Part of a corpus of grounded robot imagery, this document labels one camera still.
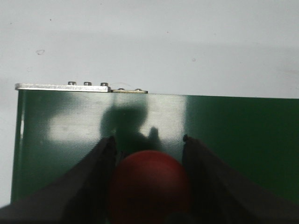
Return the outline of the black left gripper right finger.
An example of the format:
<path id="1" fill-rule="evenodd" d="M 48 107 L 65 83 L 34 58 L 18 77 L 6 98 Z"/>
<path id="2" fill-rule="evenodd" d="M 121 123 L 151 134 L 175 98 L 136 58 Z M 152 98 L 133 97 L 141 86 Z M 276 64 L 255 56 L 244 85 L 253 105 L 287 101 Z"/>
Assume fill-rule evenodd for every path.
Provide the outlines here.
<path id="1" fill-rule="evenodd" d="M 299 206 L 231 168 L 200 140 L 185 135 L 182 164 L 197 224 L 297 224 Z"/>

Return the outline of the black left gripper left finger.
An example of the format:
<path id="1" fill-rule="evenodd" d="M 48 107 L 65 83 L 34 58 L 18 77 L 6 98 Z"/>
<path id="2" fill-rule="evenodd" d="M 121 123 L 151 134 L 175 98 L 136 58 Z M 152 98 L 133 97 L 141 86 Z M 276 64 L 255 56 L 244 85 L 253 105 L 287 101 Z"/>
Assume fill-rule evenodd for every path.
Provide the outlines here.
<path id="1" fill-rule="evenodd" d="M 115 168 L 114 137 L 41 190 L 0 209 L 2 224 L 104 224 L 108 182 Z"/>

